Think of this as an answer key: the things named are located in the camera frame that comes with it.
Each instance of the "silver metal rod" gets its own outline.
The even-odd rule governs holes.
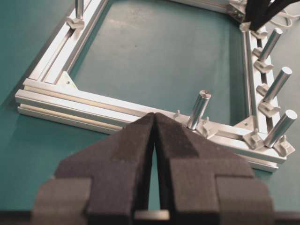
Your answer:
[[[263,48],[262,53],[260,54],[258,60],[261,62],[265,62],[267,57],[271,54],[271,51],[275,47],[278,39],[282,35],[282,30],[279,28],[275,28],[266,44],[266,46]]]
[[[84,11],[84,1],[83,0],[75,0],[75,9],[76,9],[76,18],[83,19],[83,11]]]
[[[297,113],[293,110],[286,110],[285,114],[280,118],[275,127],[270,131],[266,139],[264,140],[264,144],[272,148],[274,144],[278,141],[282,135],[288,130],[288,128],[294,123],[297,119]]]
[[[192,114],[188,118],[187,128],[191,130],[196,130],[198,120],[202,118],[210,98],[211,93],[208,90],[202,90],[199,92],[199,96],[194,105]]]
[[[293,72],[289,67],[283,67],[262,100],[270,103],[276,97],[292,73]]]

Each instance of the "aluminum extrusion frame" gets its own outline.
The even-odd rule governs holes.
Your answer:
[[[186,123],[188,116],[168,112],[143,105],[138,105],[110,97],[104,97],[76,88],[68,72],[70,72],[85,42],[93,30],[98,18],[109,0],[85,0],[83,29],[72,30],[64,23],[48,49],[25,80],[24,89],[18,90],[15,98],[20,104],[21,114],[51,120],[84,129],[112,134],[150,112],[164,115]],[[226,13],[228,0],[171,0],[195,7]],[[75,17],[75,9],[69,17]],[[268,132],[280,119],[279,113],[268,119],[259,110],[262,96],[255,90],[260,84],[271,85],[273,72],[262,74],[254,67],[256,56],[254,48],[264,47],[267,38],[257,40],[251,32],[241,32],[243,40],[243,63],[245,76],[245,92],[247,112],[258,129],[260,138],[265,139]],[[235,153],[246,157],[256,169],[274,172],[286,157],[280,156],[273,148],[262,147],[253,150],[243,140],[243,136],[253,132],[247,123],[229,126],[209,121],[216,132],[209,139],[215,143],[232,149]]]

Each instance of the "teal table surface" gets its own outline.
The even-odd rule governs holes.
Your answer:
[[[19,115],[14,99],[30,65],[73,0],[2,1],[0,27],[0,211],[31,210],[39,186],[60,160],[107,135]],[[297,13],[299,4],[288,8]],[[300,23],[272,53],[275,74],[293,69],[279,93],[282,112],[300,113]],[[106,6],[70,76],[78,89],[189,114],[199,90],[213,94],[206,116],[234,125],[245,118],[241,37],[227,15],[165,0],[112,0]],[[300,148],[300,122],[288,130]],[[156,155],[149,209],[159,209]],[[300,153],[275,173],[255,170],[277,210],[300,210]]]

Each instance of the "metal peg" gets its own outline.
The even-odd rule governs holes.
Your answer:
[[[267,57],[271,54],[271,51],[275,47],[275,44],[277,43],[278,39],[282,35],[282,30],[279,28],[275,28],[266,44],[266,46],[263,48],[262,53],[258,57],[258,60],[261,62],[265,62]]]
[[[286,110],[275,127],[269,132],[264,140],[265,146],[272,148],[282,135],[288,130],[292,123],[297,119],[297,113],[293,110]]]
[[[188,118],[187,128],[196,130],[198,121],[202,118],[210,98],[211,93],[208,90],[202,90],[199,92],[192,114]]]
[[[83,11],[84,11],[83,0],[75,0],[75,10],[76,10],[76,18],[83,20]]]
[[[293,72],[289,67],[283,67],[271,87],[268,89],[266,95],[263,97],[263,101],[270,103],[281,90],[284,83],[287,81],[290,75],[292,75],[292,73]]]

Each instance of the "black foam pad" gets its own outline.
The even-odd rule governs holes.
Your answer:
[[[156,132],[161,208],[176,224],[218,224],[216,177],[253,178],[250,165],[160,113]]]
[[[147,209],[153,122],[149,113],[60,162],[56,178],[92,178],[87,213],[102,223],[130,224],[134,210]]]

